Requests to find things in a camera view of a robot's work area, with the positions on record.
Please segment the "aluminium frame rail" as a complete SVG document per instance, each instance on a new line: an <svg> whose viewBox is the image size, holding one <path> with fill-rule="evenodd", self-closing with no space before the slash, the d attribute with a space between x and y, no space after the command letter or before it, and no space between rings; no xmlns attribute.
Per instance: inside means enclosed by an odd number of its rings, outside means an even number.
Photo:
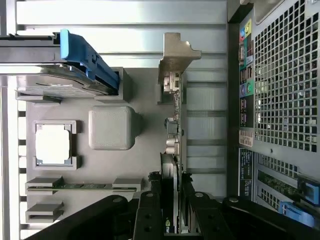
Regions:
<svg viewBox="0 0 320 240"><path fill-rule="evenodd" d="M65 62L58 32L0 37L0 75L38 74L44 66Z"/></svg>

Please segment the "blue plastic case latch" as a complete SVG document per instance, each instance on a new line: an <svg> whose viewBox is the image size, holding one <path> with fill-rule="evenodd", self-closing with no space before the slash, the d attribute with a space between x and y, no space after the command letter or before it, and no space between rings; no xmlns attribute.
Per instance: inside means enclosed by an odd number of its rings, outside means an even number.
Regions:
<svg viewBox="0 0 320 240"><path fill-rule="evenodd" d="M320 204L320 182L305 175L298 175L297 189L300 195L314 205Z"/></svg>
<svg viewBox="0 0 320 240"><path fill-rule="evenodd" d="M280 201L278 212L290 219L300 222L311 228L316 227L316 219L306 210L294 205L292 202Z"/></svg>

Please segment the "grey perforated PC case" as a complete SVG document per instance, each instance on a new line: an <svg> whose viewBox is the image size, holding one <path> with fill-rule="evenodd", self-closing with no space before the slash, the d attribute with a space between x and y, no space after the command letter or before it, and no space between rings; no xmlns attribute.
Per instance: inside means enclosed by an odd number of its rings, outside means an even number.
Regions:
<svg viewBox="0 0 320 240"><path fill-rule="evenodd" d="M320 231L320 204L298 191L298 175L320 182L320 0L227 0L227 13L228 196L240 197L239 148L245 148L253 152L251 201L277 213L280 201L291 202L313 215L310 228ZM238 51L248 20L253 127L241 127ZM253 132L252 147L239 144L239 130Z"/></svg>

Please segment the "green RAM stick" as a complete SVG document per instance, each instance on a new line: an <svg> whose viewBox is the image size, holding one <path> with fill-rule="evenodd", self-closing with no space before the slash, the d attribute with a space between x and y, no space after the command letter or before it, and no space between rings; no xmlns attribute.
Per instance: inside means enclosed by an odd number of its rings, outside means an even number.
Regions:
<svg viewBox="0 0 320 240"><path fill-rule="evenodd" d="M111 184L80 184L67 183L56 186L29 186L27 191L105 191L105 192L136 192L135 187L113 187Z"/></svg>

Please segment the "hard disk with blue caddy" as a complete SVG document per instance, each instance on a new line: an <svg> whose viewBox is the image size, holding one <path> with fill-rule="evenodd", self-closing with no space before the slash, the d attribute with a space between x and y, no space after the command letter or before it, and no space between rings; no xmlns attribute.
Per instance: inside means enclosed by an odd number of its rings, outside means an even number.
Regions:
<svg viewBox="0 0 320 240"><path fill-rule="evenodd" d="M46 85L76 84L83 90L97 95L116 96L120 78L101 58L95 49L81 36L60 30L60 56L65 63L43 66L43 76L56 77L46 80Z"/></svg>

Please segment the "white warning label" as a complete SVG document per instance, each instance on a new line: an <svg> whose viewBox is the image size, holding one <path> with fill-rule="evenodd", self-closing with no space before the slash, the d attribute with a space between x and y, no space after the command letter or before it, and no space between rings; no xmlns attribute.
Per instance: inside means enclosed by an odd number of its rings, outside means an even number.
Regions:
<svg viewBox="0 0 320 240"><path fill-rule="evenodd" d="M246 146L246 147L252 147L253 146L253 140L254 140L254 133L252 130L239 130L239 144Z"/></svg>

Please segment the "black text label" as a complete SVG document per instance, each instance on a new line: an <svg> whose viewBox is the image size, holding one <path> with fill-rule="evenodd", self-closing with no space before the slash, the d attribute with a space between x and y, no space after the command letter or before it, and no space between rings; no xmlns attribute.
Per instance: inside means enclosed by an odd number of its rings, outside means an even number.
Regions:
<svg viewBox="0 0 320 240"><path fill-rule="evenodd" d="M238 149L238 195L247 200L253 199L254 154L251 150Z"/></svg>

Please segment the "colourful port label sticker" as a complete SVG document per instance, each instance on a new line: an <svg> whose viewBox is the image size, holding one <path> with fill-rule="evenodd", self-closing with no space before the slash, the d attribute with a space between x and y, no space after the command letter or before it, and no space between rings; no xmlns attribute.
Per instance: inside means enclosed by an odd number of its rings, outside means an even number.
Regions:
<svg viewBox="0 0 320 240"><path fill-rule="evenodd" d="M239 31L239 121L243 128L254 126L254 50L252 20L249 19Z"/></svg>

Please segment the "grey printed parts rack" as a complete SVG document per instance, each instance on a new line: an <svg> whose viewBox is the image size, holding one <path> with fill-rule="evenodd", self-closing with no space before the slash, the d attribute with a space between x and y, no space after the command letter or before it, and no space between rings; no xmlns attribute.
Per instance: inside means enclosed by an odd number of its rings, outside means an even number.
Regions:
<svg viewBox="0 0 320 240"><path fill-rule="evenodd" d="M28 223L58 223L74 213L108 197L119 195L128 201L149 191L149 174L159 172L160 209L173 202L171 179L162 175L162 154L166 150L166 118L173 116L172 103L159 103L161 86L157 68L117 67L120 77L117 95L87 94L65 83L49 86L47 76L39 76L47 103L26 105L25 192ZM142 132L129 150L94 150L89 146L89 111L96 106L129 106L142 116ZM36 131L42 125L64 125L70 132L70 159L63 165L37 165ZM28 191L27 187L64 184L106 184L136 188L136 192L111 191Z"/></svg>

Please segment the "grey square block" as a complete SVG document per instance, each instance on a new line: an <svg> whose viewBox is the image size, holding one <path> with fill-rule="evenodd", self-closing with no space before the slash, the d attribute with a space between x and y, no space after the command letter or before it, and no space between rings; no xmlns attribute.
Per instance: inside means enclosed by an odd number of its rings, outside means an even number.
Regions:
<svg viewBox="0 0 320 240"><path fill-rule="evenodd" d="M95 106L88 112L88 144L99 151L129 150L142 125L142 116L130 106Z"/></svg>

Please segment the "silver CPU chip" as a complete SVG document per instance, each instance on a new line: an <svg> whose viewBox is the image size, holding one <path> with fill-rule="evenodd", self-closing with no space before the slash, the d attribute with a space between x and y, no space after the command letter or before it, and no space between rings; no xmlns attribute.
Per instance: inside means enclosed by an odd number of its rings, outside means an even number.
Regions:
<svg viewBox="0 0 320 240"><path fill-rule="evenodd" d="M71 133L63 124L44 124L35 133L37 165L64 165L71 157Z"/></svg>

